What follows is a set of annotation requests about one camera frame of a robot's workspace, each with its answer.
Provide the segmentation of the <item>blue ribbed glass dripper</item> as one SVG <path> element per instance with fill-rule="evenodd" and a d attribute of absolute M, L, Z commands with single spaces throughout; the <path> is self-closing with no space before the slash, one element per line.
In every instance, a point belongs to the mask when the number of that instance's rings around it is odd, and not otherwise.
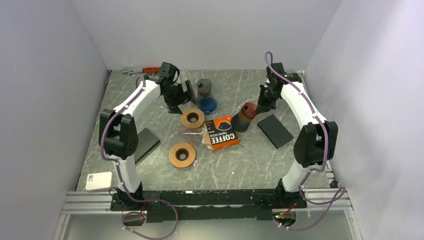
<path fill-rule="evenodd" d="M 197 106 L 205 115 L 210 115 L 217 109 L 218 102 L 211 96 L 201 97 Z"/>

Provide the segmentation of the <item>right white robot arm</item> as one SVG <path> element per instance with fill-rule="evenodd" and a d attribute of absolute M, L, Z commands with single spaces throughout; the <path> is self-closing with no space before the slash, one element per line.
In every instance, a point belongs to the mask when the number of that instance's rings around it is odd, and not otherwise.
<path fill-rule="evenodd" d="M 287 208 L 295 201 L 295 194 L 304 184 L 307 174 L 322 172 L 327 161 L 335 154 L 338 125 L 328 121 L 315 107 L 298 74 L 286 73 L 282 63 L 266 67 L 266 82 L 260 85 L 257 101 L 258 114 L 277 107 L 279 99 L 284 100 L 293 112 L 300 133 L 293 146 L 295 161 L 282 178 L 284 189 L 275 194 L 276 203 Z"/>

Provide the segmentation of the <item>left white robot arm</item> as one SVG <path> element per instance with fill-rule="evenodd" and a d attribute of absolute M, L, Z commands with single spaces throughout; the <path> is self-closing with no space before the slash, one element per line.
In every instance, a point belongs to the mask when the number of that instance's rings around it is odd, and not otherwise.
<path fill-rule="evenodd" d="M 197 102 L 191 82 L 181 83 L 179 76 L 180 70 L 175 65 L 163 62 L 157 72 L 137 78 L 136 89 L 123 103 L 100 113 L 100 154 L 114 164 L 118 187 L 127 192 L 123 202 L 131 210 L 139 209 L 144 203 L 144 196 L 137 192 L 142 189 L 142 182 L 134 159 L 139 145 L 136 121 L 159 97 L 163 97 L 170 114 L 181 115 L 180 105 Z"/>

